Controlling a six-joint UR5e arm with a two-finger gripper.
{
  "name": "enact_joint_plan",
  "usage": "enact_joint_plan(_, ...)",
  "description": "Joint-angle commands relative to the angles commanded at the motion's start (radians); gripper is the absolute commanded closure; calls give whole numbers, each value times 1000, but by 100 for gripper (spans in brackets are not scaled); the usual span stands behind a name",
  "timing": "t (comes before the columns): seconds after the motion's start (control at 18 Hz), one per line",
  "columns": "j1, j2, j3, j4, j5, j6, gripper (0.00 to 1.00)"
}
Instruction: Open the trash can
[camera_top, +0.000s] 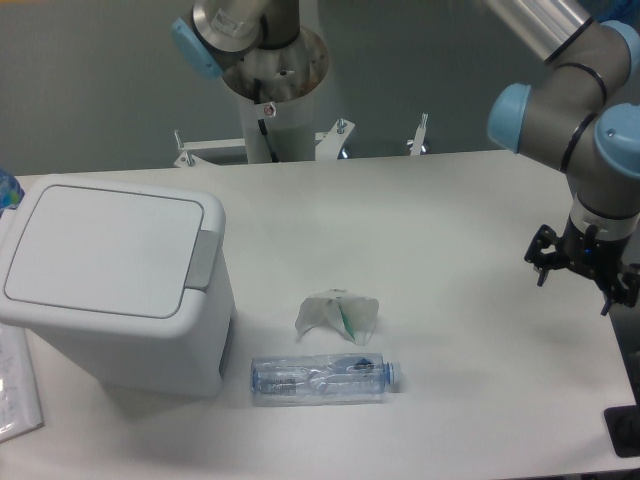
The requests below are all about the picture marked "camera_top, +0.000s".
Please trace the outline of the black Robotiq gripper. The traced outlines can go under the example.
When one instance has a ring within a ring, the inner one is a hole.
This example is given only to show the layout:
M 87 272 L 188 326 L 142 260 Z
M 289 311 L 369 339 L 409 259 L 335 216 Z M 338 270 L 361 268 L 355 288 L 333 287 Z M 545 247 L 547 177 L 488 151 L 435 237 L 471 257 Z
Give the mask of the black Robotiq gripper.
M 613 305 L 632 308 L 639 298 L 639 268 L 621 267 L 628 241 L 628 218 L 573 212 L 561 238 L 550 226 L 541 225 L 524 260 L 538 274 L 538 287 L 544 285 L 551 271 L 560 269 L 595 281 L 604 296 L 601 314 L 607 315 Z

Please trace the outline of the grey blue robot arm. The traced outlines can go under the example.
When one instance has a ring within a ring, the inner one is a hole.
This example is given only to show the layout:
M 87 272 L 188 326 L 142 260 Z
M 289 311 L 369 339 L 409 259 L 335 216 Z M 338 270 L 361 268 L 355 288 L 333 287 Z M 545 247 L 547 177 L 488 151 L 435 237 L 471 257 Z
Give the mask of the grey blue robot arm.
M 576 1 L 490 8 L 552 72 L 540 87 L 513 84 L 498 96 L 488 137 L 576 188 L 563 233 L 540 227 L 525 259 L 541 278 L 567 269 L 594 281 L 607 305 L 632 307 L 639 268 L 622 256 L 639 222 L 639 109 L 610 98 L 639 68 L 638 33 L 596 21 Z M 318 158 L 304 101 L 324 80 L 328 53 L 301 25 L 297 2 L 197 1 L 171 36 L 196 72 L 235 93 L 251 162 Z

